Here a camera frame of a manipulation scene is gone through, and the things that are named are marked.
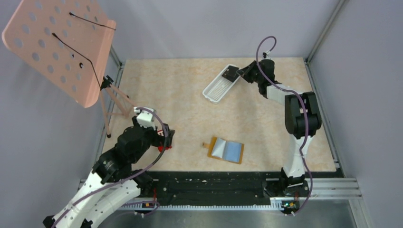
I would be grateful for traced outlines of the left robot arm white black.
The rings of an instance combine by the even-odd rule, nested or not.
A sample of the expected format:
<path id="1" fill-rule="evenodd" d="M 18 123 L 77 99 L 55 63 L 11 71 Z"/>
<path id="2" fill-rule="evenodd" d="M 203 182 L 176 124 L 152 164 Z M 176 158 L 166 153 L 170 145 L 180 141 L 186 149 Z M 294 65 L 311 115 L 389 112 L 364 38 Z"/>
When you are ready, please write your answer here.
<path id="1" fill-rule="evenodd" d="M 160 135 L 154 127 L 141 127 L 137 121 L 118 136 L 113 148 L 94 164 L 86 182 L 73 199 L 56 215 L 44 218 L 47 228 L 97 228 L 106 218 L 129 200 L 147 193 L 153 179 L 146 169 L 133 171 L 150 147 L 161 150 L 172 145 L 175 130 L 164 124 L 167 133 Z"/>

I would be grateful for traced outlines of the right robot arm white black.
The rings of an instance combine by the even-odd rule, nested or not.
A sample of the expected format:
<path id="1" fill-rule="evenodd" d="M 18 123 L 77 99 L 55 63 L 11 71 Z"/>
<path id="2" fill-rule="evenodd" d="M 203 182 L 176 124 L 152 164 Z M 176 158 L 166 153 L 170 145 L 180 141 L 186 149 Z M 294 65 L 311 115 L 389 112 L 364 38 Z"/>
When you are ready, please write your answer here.
<path id="1" fill-rule="evenodd" d="M 306 156 L 313 137 L 322 126 L 316 94 L 298 92 L 275 80 L 275 63 L 271 59 L 254 60 L 236 75 L 248 83 L 257 83 L 259 93 L 283 105 L 285 128 L 290 136 L 288 161 L 281 168 L 279 190 L 291 191 L 305 183 L 308 172 Z"/>

